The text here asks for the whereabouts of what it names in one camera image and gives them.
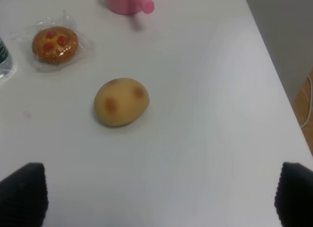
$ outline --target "floor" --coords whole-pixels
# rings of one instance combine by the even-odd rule
[[[313,71],[310,73],[310,77],[313,80]],[[310,92],[310,82],[308,79],[306,79],[306,82],[302,86],[301,91],[298,93],[298,96],[292,105],[294,114],[298,119],[299,125],[302,125],[308,117]],[[302,132],[311,150],[311,153],[313,154],[313,111],[308,124],[304,128],[302,128]]]

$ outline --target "round bread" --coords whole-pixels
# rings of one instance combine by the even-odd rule
[[[114,79],[103,85],[94,99],[94,112],[105,125],[119,127],[136,120],[147,109],[149,95],[134,79]]]
[[[76,53],[77,35],[65,27],[40,31],[33,40],[33,53],[50,64],[68,62]]]

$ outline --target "plastic wrapper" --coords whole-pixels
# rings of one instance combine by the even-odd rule
[[[12,38],[39,71],[61,70],[94,52],[94,43],[77,30],[75,20],[65,11],[58,19],[47,18],[12,32]]]

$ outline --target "red topping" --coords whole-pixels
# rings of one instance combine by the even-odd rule
[[[47,33],[47,35],[45,36],[47,39],[52,39],[54,36],[56,36],[57,35],[57,32],[55,32],[55,31],[49,31],[48,33]]]
[[[68,44],[68,42],[69,42],[69,39],[67,38],[67,37],[65,37],[65,36],[60,36],[59,38],[58,38],[58,44],[60,45],[60,46],[65,46],[65,45],[67,45]]]
[[[45,43],[44,46],[43,46],[43,50],[44,51],[51,51],[54,49],[54,44],[53,42],[48,42],[48,43]]]

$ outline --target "white cable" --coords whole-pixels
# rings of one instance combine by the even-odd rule
[[[310,117],[311,117],[311,113],[312,113],[312,98],[313,98],[313,84],[312,84],[312,79],[308,76],[309,82],[310,82],[310,102],[309,102],[309,115],[307,117],[307,120],[304,122],[304,124],[302,124],[300,127],[303,128],[305,125],[308,124]]]

